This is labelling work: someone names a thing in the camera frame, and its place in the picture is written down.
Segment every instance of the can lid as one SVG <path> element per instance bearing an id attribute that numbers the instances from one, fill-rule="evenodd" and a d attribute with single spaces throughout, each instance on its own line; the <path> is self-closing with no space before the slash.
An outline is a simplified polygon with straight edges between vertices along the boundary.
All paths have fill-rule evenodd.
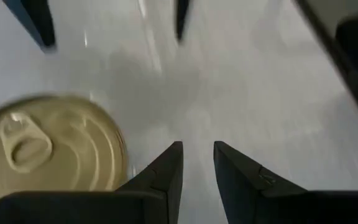
<path id="1" fill-rule="evenodd" d="M 23 190 L 115 190 L 126 174 L 121 133 L 99 106 L 38 97 L 0 109 L 0 197 Z"/>

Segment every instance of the white table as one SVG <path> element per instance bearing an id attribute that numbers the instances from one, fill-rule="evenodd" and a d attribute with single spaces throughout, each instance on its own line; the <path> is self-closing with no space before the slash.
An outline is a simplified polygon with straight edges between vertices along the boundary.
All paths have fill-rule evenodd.
<path id="1" fill-rule="evenodd" d="M 0 105 L 76 93 L 120 125 L 137 172 L 185 147 L 180 223 L 226 223 L 223 140 L 306 189 L 358 189 L 358 107 L 289 0 L 195 0 L 185 44 L 172 2 L 50 0 L 45 55 L 0 1 Z"/>

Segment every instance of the pull tab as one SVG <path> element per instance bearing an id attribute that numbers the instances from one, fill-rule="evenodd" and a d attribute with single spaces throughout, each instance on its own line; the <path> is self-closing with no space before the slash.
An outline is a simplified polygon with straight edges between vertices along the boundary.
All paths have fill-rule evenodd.
<path id="1" fill-rule="evenodd" d="M 52 155 L 50 138 L 25 113 L 11 113 L 0 123 L 0 138 L 9 166 L 29 173 Z"/>

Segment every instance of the white surface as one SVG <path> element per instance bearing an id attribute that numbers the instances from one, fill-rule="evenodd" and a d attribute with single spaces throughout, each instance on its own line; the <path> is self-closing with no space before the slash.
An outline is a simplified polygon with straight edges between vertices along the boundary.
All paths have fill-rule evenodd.
<path id="1" fill-rule="evenodd" d="M 50 0 L 58 52 L 45 55 L 0 1 L 0 105 L 90 97 L 137 170 L 183 140 L 180 223 L 227 223 L 215 140 L 307 189 L 358 189 L 358 108 L 291 1 L 195 0 L 180 48 L 172 2 L 143 4 Z"/>

